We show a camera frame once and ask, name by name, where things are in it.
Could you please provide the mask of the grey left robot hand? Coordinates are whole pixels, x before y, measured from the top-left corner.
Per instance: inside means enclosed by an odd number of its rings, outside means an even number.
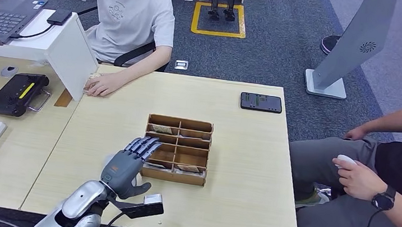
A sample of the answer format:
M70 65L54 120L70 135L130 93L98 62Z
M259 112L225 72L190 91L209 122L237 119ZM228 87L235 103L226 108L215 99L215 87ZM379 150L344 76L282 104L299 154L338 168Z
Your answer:
M151 188L149 182L133 186L132 181L161 145L157 137L134 138L109 160L101 172L100 180L122 200L146 193Z

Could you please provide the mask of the person's left hand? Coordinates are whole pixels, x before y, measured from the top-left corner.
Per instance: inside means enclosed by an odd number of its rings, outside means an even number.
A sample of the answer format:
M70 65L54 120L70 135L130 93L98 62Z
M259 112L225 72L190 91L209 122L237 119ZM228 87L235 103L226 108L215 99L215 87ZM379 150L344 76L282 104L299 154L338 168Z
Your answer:
M84 93L89 96L106 96L118 90L122 80L117 73L105 73L91 78L84 86Z
M349 162L333 158L338 169L339 182L344 192L353 198L370 201L376 194L384 193L387 184L370 168L359 161Z

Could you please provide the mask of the person's right hand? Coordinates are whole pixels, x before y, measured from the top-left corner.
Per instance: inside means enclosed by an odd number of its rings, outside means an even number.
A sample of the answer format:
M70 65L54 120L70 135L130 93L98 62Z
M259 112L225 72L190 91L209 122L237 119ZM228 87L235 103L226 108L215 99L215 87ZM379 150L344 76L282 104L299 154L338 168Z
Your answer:
M358 126L348 131L343 138L350 140L360 140L362 138L365 138L365 136L368 135L368 133L369 132L367 131L366 128L364 128L363 126Z

